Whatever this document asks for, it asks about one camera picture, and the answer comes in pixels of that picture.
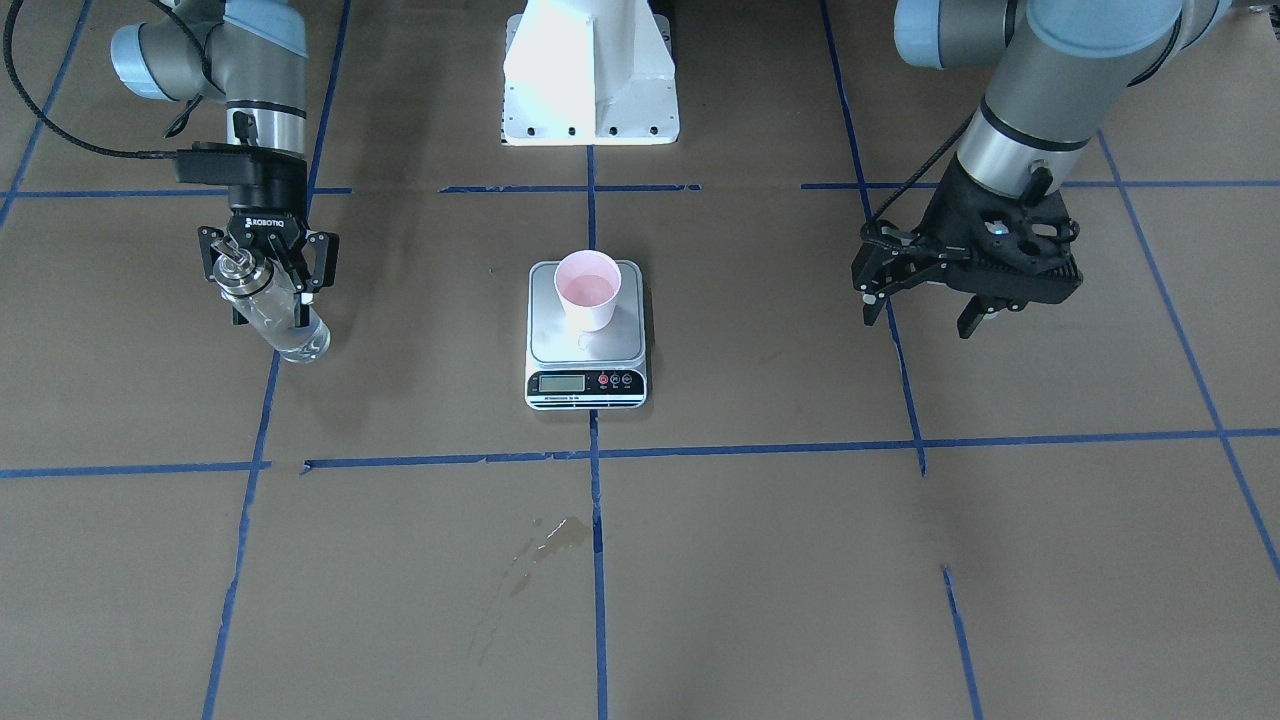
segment plastic cup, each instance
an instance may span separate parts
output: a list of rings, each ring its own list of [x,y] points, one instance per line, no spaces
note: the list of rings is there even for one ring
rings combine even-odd
[[[556,295],[570,329],[595,332],[609,324],[622,290],[622,270],[604,252],[579,250],[556,268]]]

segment scale display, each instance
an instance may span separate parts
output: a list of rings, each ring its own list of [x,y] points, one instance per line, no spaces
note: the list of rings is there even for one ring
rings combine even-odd
[[[644,283],[635,263],[618,260],[622,288],[609,324],[594,333],[566,327],[556,295],[559,263],[529,272],[525,402],[535,410],[637,407],[649,397]]]

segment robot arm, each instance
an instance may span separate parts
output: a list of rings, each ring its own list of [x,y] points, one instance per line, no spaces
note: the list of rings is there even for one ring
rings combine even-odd
[[[955,156],[911,232],[863,228],[854,284],[864,322],[923,282],[972,293],[956,327],[1083,282],[1079,225],[1059,187],[1125,87],[1193,45],[1233,0],[900,0],[900,53],[937,68],[1000,58]]]
[[[179,122],[201,97],[225,104],[227,142],[174,160],[178,182],[228,188],[227,227],[197,232],[205,277],[236,324],[252,324],[285,360],[315,360],[329,331],[310,304],[333,284],[338,236],[307,227],[302,17],[284,0],[187,0],[174,14],[180,22],[116,31],[116,74],[142,97],[187,101]]]

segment kitchen scale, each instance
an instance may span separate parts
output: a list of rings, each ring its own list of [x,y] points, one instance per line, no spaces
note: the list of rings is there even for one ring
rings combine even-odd
[[[639,407],[649,397],[640,268],[618,260],[613,318],[594,333],[570,329],[556,293],[558,261],[529,270],[525,402],[534,410]]]

